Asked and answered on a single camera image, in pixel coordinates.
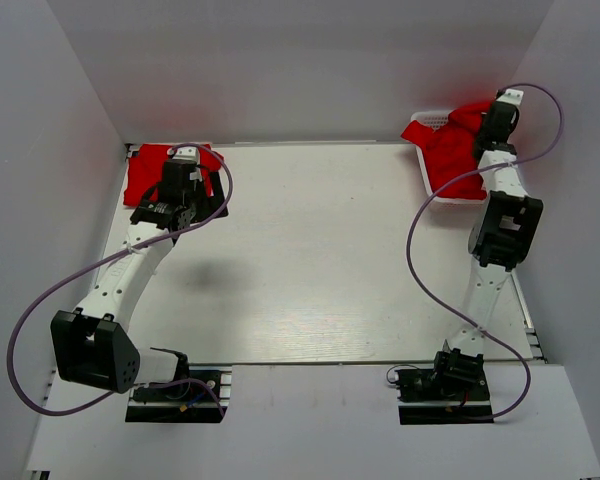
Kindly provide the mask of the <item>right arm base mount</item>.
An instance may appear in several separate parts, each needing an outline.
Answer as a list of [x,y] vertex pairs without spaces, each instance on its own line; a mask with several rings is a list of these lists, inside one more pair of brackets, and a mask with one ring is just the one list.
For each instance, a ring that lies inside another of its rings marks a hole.
[[397,391],[402,426],[492,423],[490,391],[483,372],[473,380],[436,377],[433,368],[400,364],[386,372]]

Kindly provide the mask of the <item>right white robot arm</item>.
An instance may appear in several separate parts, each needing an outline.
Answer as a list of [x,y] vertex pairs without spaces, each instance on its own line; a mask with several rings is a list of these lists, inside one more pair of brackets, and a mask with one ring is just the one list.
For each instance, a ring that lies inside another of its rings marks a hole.
[[469,241],[472,256],[462,312],[474,323],[458,330],[436,354],[433,390],[452,399],[479,383],[483,375],[484,331],[512,271],[528,255],[543,202],[522,186],[509,137],[517,126],[522,92],[498,95],[485,114],[473,146],[486,199]]

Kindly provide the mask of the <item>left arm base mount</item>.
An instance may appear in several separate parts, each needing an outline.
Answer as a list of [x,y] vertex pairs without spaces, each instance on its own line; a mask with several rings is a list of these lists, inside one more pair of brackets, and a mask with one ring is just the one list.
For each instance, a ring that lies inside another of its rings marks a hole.
[[189,376],[203,382],[169,388],[135,387],[126,408],[126,423],[219,424],[231,394],[231,366],[190,367]]

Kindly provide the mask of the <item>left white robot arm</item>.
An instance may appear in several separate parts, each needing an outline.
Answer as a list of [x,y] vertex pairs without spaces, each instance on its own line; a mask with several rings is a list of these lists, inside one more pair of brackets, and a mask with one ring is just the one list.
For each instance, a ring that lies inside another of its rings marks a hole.
[[119,250],[95,287],[70,312],[59,311],[51,335],[60,377],[114,393],[153,384],[179,399],[191,387],[185,354],[134,345],[128,336],[135,307],[183,230],[227,209],[220,176],[199,150],[171,148],[160,180],[141,196]]

